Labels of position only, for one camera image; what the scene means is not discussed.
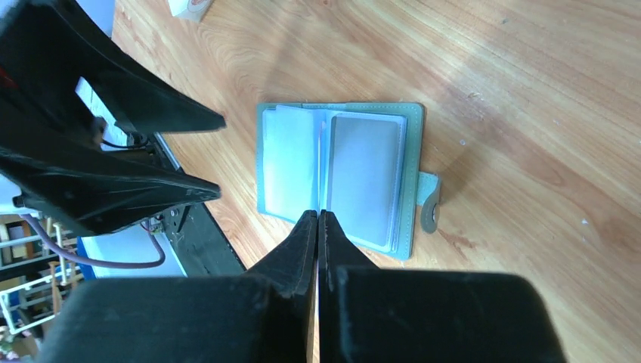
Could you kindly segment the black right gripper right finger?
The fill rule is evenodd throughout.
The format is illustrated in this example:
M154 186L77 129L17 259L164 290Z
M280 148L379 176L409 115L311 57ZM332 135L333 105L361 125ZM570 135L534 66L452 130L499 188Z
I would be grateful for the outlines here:
M323 362L564 362L546 306L518 275L384 269L318 220Z

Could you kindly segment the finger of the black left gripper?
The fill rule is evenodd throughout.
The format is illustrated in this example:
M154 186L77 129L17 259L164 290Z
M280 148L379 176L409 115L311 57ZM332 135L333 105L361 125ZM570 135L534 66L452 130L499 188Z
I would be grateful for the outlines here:
M84 79L126 131L205 132L224 117L127 55L75 1L12 1L1 9L1 92L53 127L88 124Z
M11 90L1 93L1 174L21 190L26 208L83 236L221 196L214 183L101 151L82 133L50 127L44 113Z

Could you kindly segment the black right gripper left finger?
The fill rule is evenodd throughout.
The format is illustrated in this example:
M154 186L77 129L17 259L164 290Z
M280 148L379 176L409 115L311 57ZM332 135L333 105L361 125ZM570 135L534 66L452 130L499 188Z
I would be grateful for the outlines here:
M73 291L39 362L308 362L317 213L240 275L104 278Z

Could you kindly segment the teal leather card holder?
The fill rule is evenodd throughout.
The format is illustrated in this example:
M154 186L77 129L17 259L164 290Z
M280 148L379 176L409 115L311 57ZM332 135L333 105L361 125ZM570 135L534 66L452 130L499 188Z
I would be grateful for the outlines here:
M409 259L413 230L437 229L441 179L420 170L418 103L261 103L256 108L260 213L294 222L335 214L359 246Z

